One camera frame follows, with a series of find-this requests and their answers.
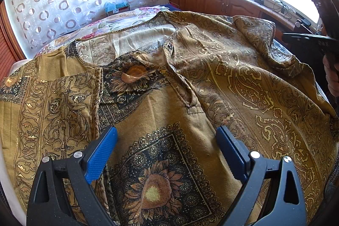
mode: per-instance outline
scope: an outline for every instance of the hand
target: hand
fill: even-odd
[[[328,59],[326,56],[322,59],[324,64],[324,69],[326,72],[326,80],[328,82],[328,89],[331,94],[335,97],[339,97],[339,78],[337,72],[334,72],[329,65]],[[334,65],[335,69],[339,71],[339,64]]]

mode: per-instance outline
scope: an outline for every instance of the floral bedsheet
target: floral bedsheet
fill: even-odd
[[[138,25],[152,19],[160,11],[169,11],[169,9],[164,6],[157,5],[153,7],[137,8],[133,11],[127,11],[106,17],[78,29],[71,34],[61,36],[51,41],[49,44],[41,48],[35,57],[40,56],[41,54],[50,53],[62,46],[67,46],[75,39],[89,39],[107,32]]]

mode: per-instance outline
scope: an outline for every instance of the wooden door frame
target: wooden door frame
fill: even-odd
[[[0,3],[0,28],[15,60],[21,61],[26,59],[11,27],[4,2]]]

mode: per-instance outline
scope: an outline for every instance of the blue gripper pad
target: blue gripper pad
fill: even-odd
[[[249,150],[242,141],[234,138],[226,126],[217,128],[215,138],[234,178],[244,184],[249,177]]]
[[[104,166],[107,163],[107,160],[110,157],[117,141],[117,129],[115,127],[110,127],[105,137],[100,141],[100,143],[87,161],[87,171],[85,173],[85,179],[88,184],[100,177]]]

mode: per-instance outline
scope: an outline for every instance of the metal pin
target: metal pin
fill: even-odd
[[[50,160],[50,157],[49,156],[45,156],[41,161],[43,163],[47,163],[49,160]]]
[[[75,153],[73,154],[73,156],[74,156],[75,158],[80,158],[80,157],[82,157],[82,152],[81,152],[81,151],[77,151],[77,152],[75,152]]]
[[[258,159],[260,157],[260,153],[258,153],[257,151],[252,151],[251,156],[255,159]]]
[[[292,162],[292,159],[291,159],[291,157],[289,157],[289,156],[285,156],[285,157],[284,157],[284,161],[285,161],[286,163],[291,163],[291,162]]]

